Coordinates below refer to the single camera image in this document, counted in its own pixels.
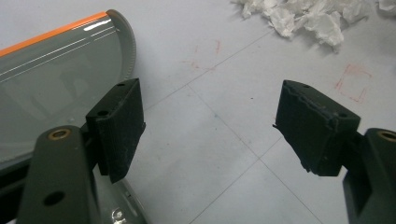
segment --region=red marking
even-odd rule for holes
[[[192,68],[200,68],[200,66],[197,64],[197,62],[181,61],[181,63],[188,63]]]
[[[367,94],[369,81],[372,77],[373,75],[365,71],[363,66],[349,64],[334,88],[350,100],[361,104]]]
[[[216,48],[216,54],[219,54],[221,50],[221,42],[219,40],[216,40],[216,42],[218,42],[218,47]]]

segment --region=crumpled paper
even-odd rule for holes
[[[396,0],[378,0],[379,9],[385,11],[388,16],[396,16]]]
[[[367,18],[370,4],[365,0],[234,0],[244,5],[242,16],[261,13],[283,37],[292,37],[301,28],[315,32],[319,43],[337,51],[344,41],[341,18],[348,24]]]

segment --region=floor tile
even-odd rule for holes
[[[229,0],[8,1],[0,8],[0,34],[6,34],[0,49],[111,8],[134,29],[134,74],[142,79],[145,108],[271,30],[260,16],[244,21]]]
[[[192,224],[320,223],[310,211],[257,161]]]
[[[342,186],[345,170],[337,177],[307,173],[283,138],[262,157],[262,161],[322,223],[348,223]]]
[[[154,223],[190,223],[258,159],[188,87],[145,116],[127,179]]]
[[[329,95],[361,117],[360,133],[369,128],[396,130],[396,30],[339,78]]]
[[[373,27],[374,31],[367,32],[367,26]],[[275,122],[284,79],[306,83],[333,99],[339,99],[343,94],[337,90],[337,83],[348,67],[359,65],[373,50],[383,46],[384,39],[395,30],[396,26],[389,21],[373,16],[346,30],[346,43],[338,54],[317,44],[312,36],[310,39],[309,35],[299,34],[288,40],[272,32],[189,85],[261,156],[280,136],[271,125]],[[394,38],[388,40],[388,44],[394,42]],[[392,73],[388,76],[391,77],[382,80],[394,78]],[[364,86],[350,88],[364,89]],[[340,103],[355,109],[357,114],[364,114],[368,107],[376,108],[370,104],[363,107],[345,95],[343,98],[346,99]]]

